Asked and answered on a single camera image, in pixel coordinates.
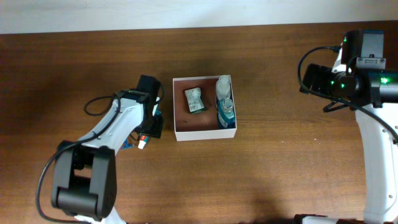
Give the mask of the green white soap box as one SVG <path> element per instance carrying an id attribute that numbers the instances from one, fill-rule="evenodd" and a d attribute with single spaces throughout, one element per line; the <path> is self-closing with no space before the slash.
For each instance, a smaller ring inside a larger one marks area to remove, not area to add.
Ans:
<path id="1" fill-rule="evenodd" d="M 201 88 L 191 88 L 184 91 L 188 103 L 188 111 L 190 114 L 200 113 L 206 110 L 201 99 Z"/>

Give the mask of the green red toothpaste tube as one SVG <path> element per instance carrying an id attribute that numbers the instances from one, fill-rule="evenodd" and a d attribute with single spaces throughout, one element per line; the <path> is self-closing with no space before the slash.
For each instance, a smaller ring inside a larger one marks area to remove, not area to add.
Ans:
<path id="1" fill-rule="evenodd" d="M 145 135 L 145 134 L 141 134 L 140 138 L 139 138 L 139 144 L 138 144 L 138 148 L 139 149 L 144 149 L 145 145 L 147 144 L 149 140 L 149 136 Z"/>

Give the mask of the blue disposable razor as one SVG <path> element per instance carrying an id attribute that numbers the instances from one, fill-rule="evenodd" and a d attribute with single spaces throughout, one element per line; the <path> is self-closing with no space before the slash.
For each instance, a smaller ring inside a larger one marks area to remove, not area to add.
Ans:
<path id="1" fill-rule="evenodd" d="M 134 147 L 134 144 L 129 143 L 129 141 L 126 139 L 123 142 L 122 146 L 120 147 L 120 150 L 130 149 L 130 148 L 133 148 L 133 147 Z"/>

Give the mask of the white cardboard box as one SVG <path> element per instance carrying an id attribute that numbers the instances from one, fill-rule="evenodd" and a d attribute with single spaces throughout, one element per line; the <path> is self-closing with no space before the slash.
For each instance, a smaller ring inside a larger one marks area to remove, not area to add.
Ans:
<path id="1" fill-rule="evenodd" d="M 216 82 L 220 76 L 188 77 L 173 79 L 174 98 L 174 130 L 177 141 L 196 141 L 205 139 L 233 138 L 237 130 L 220 129 L 218 125 L 218 103 L 216 100 Z M 190 114 L 184 91 L 191 88 L 201 88 L 201 99 L 206 107 L 205 111 Z M 230 98 L 234 103 L 233 88 L 231 83 Z"/>

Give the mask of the clear bottle with purple liquid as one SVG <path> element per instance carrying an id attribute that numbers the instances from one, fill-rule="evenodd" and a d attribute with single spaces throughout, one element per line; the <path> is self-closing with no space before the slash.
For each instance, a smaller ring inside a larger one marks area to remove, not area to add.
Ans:
<path id="1" fill-rule="evenodd" d="M 222 75 L 216 82 L 216 100 L 221 101 L 231 96 L 231 80 L 229 75 Z"/>

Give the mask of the blue mouthwash bottle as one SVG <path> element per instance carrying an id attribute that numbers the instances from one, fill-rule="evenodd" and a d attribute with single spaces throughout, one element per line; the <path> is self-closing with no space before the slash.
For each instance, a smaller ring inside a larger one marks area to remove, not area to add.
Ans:
<path id="1" fill-rule="evenodd" d="M 234 113 L 234 103 L 231 99 L 227 98 L 219 101 L 217 120 L 220 129 L 235 127 L 236 116 Z"/>

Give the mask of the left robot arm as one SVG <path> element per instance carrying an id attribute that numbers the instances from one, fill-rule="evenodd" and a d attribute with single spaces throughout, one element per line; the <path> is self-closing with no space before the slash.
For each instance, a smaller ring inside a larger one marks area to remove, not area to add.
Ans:
<path id="1" fill-rule="evenodd" d="M 101 121 L 76 142 L 58 145 L 51 204 L 75 223 L 123 223 L 114 206 L 116 154 L 131 133 L 159 138 L 163 117 L 157 113 L 161 82 L 141 75 L 136 88 L 114 94 Z"/>

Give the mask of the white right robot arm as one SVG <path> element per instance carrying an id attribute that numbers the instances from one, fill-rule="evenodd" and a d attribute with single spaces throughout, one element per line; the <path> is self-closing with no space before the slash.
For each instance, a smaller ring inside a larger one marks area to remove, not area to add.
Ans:
<path id="1" fill-rule="evenodd" d="M 351 30 L 329 50 L 338 55 L 333 67 L 298 72 L 300 92 L 329 100 L 326 113 L 355 112 L 366 173 L 362 223 L 397 223 L 397 71 L 386 70 L 384 32 Z"/>

